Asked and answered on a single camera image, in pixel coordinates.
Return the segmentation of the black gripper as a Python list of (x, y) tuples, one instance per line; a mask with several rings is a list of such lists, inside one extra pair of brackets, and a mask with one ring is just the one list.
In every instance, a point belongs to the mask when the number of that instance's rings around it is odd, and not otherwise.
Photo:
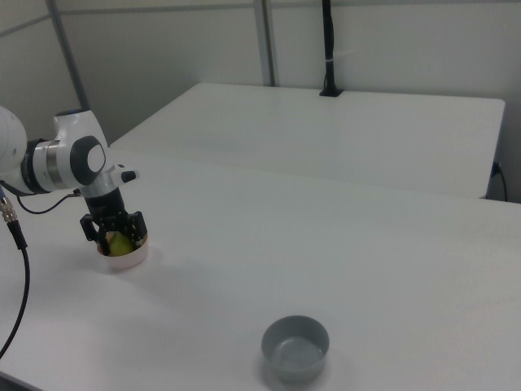
[(98, 243), (104, 256), (111, 254), (110, 232), (120, 232), (140, 248), (146, 238), (146, 223), (140, 211), (129, 213), (119, 189), (98, 197), (85, 198), (89, 212), (80, 220), (89, 241)]

